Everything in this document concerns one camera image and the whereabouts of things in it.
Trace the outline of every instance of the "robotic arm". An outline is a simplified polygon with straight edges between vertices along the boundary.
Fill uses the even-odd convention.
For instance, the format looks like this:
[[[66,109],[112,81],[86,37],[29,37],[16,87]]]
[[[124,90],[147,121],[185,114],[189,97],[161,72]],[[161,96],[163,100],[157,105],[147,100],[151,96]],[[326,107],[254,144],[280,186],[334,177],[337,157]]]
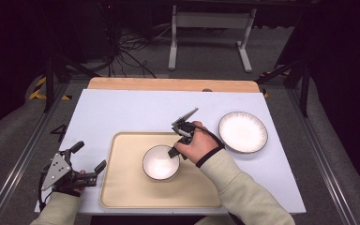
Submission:
[[[96,166],[94,172],[81,174],[72,169],[71,154],[77,153],[84,146],[83,142],[77,142],[65,151],[54,154],[51,162],[41,171],[38,187],[38,200],[40,211],[46,206],[42,201],[42,190],[52,187],[53,191],[68,192],[75,188],[95,187],[98,175],[107,165],[106,160]]]

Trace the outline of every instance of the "hand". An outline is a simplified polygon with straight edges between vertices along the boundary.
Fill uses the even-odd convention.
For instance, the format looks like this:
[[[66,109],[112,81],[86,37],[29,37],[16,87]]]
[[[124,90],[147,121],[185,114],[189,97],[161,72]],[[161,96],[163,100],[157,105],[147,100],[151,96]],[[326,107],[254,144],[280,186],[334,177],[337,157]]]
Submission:
[[[81,170],[80,174],[85,174],[86,171],[85,170]],[[74,191],[77,191],[78,193],[82,193],[85,190],[85,187],[81,187],[81,188],[75,188]]]
[[[200,121],[192,122],[194,125],[206,128]],[[197,163],[207,153],[218,147],[216,141],[207,133],[195,128],[194,136],[190,145],[176,142],[174,147],[184,154],[190,161]]]

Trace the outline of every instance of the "white bowl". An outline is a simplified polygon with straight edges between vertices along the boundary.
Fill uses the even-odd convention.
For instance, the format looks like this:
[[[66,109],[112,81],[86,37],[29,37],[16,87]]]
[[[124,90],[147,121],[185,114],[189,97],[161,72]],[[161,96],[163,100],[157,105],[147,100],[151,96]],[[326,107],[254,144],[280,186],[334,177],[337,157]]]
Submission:
[[[241,153],[252,153],[267,143],[267,129],[260,119],[247,112],[230,112],[218,124],[221,139],[231,149]]]
[[[142,168],[145,174],[154,180],[166,180],[173,177],[180,167],[180,157],[169,157],[168,145],[157,145],[145,153]]]

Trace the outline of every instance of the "white sleeve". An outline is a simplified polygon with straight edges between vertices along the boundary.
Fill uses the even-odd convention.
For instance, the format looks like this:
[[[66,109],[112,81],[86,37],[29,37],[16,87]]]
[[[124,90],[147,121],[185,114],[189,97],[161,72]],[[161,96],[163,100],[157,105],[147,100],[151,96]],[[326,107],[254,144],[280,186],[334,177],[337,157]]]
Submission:
[[[242,172],[225,150],[207,159],[201,171],[216,186],[223,206],[245,224],[294,224],[274,196]]]
[[[73,225],[81,200],[79,197],[54,192],[31,225]]]

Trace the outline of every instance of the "wooden tray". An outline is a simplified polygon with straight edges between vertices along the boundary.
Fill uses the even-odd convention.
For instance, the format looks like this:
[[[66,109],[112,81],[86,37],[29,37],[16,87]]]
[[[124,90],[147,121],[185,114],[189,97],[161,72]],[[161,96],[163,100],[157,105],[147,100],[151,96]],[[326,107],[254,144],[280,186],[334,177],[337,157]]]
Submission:
[[[119,132],[112,149],[100,193],[106,208],[220,207],[212,182],[189,160],[169,181],[159,182],[143,171],[143,156],[153,146],[173,146],[180,139],[169,132]]]

